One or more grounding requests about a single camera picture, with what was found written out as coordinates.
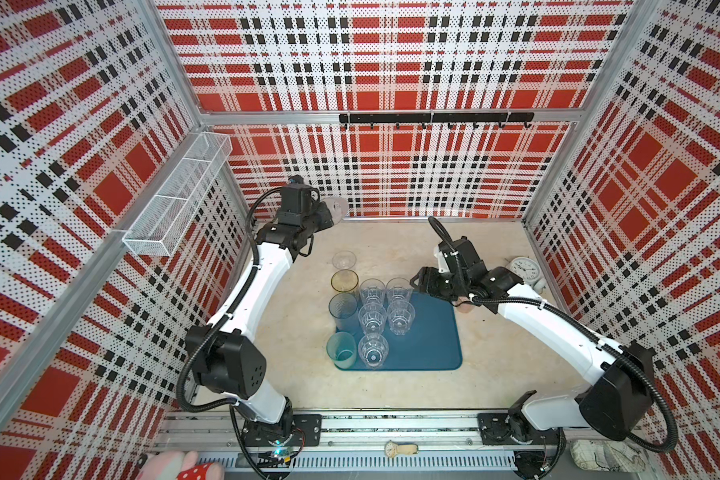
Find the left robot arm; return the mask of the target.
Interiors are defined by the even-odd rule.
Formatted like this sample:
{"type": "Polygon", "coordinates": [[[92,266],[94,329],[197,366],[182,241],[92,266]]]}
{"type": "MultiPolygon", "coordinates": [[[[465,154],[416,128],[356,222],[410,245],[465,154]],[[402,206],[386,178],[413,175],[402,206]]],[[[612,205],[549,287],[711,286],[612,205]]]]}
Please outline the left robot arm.
{"type": "Polygon", "coordinates": [[[294,430],[291,401],[267,380],[255,344],[263,313],[285,273],[311,254],[317,233],[339,224],[348,202],[324,197],[300,177],[257,198],[245,218],[251,259],[230,296],[204,326],[187,331],[188,358],[176,384],[179,408],[199,413],[228,406],[274,445],[294,430]]]}

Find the pink transparent plastic cup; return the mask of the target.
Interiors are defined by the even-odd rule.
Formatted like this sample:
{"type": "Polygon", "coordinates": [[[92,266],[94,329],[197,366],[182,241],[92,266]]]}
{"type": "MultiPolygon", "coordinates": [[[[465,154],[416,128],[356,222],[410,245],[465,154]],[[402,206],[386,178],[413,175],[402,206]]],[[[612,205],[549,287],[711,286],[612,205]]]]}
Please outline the pink transparent plastic cup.
{"type": "Polygon", "coordinates": [[[474,310],[476,308],[476,305],[473,304],[469,298],[460,297],[455,304],[455,308],[459,313],[467,314],[474,310]]]}

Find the green textured plastic cup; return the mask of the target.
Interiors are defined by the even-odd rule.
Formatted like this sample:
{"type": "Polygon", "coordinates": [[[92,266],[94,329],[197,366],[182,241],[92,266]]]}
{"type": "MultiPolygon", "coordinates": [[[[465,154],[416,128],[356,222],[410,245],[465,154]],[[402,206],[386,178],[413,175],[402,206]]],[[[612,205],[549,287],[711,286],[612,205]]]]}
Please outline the green textured plastic cup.
{"type": "Polygon", "coordinates": [[[357,359],[357,343],[349,332],[336,332],[327,341],[326,353],[341,370],[349,370],[357,359]]]}

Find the blue frosted plastic cup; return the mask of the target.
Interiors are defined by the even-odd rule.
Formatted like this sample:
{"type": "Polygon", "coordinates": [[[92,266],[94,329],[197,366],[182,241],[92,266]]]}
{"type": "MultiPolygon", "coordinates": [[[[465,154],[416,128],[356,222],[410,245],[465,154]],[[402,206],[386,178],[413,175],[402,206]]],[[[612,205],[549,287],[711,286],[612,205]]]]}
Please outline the blue frosted plastic cup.
{"type": "Polygon", "coordinates": [[[359,328],[358,301],[353,294],[344,292],[334,295],[328,309],[338,331],[354,332],[359,328]]]}

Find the clear faceted cup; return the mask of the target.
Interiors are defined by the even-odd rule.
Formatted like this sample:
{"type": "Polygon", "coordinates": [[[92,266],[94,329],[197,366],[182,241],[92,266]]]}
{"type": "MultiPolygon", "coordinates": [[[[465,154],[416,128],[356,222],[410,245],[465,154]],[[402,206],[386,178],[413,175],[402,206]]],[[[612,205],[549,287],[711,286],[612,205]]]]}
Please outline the clear faceted cup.
{"type": "Polygon", "coordinates": [[[367,304],[384,304],[386,297],[386,284],[376,278],[364,280],[359,285],[360,299],[363,305],[367,304]]]}
{"type": "Polygon", "coordinates": [[[372,301],[362,305],[358,322],[364,334],[382,334],[387,322],[387,311],[381,303],[372,301]]]}

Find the frosted clear plastic cup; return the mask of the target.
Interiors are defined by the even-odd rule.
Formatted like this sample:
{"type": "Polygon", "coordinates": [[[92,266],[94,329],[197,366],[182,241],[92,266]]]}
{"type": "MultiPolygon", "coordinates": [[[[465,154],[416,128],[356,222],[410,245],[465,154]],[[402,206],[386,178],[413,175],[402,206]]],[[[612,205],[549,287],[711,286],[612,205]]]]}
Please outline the frosted clear plastic cup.
{"type": "Polygon", "coordinates": [[[349,214],[349,202],[342,197],[326,197],[324,203],[331,214],[334,225],[342,222],[349,214]]]}

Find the yellow transparent plastic cup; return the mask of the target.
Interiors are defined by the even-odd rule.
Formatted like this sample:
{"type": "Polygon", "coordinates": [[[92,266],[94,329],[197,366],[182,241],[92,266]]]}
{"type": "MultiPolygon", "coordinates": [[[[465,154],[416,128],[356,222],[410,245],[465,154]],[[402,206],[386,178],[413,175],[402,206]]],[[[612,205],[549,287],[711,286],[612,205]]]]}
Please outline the yellow transparent plastic cup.
{"type": "Polygon", "coordinates": [[[332,275],[330,285],[337,293],[354,293],[359,285],[359,276],[354,270],[340,269],[332,275]]]}

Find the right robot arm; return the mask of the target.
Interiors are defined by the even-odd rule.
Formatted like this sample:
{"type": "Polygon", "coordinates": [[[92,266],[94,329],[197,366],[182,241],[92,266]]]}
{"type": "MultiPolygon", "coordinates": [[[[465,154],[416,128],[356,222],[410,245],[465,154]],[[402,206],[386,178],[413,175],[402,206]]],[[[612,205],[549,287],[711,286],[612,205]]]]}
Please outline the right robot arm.
{"type": "Polygon", "coordinates": [[[547,430],[590,428],[654,453],[675,449],[679,429],[655,385],[650,350],[603,336],[550,304],[530,281],[540,275],[530,271],[532,260],[523,259],[515,268],[488,268],[467,237],[453,238],[435,217],[428,223],[440,239],[434,250],[437,264],[411,278],[414,290],[490,310],[554,351],[583,381],[569,393],[523,394],[507,411],[514,442],[529,444],[547,430]]]}

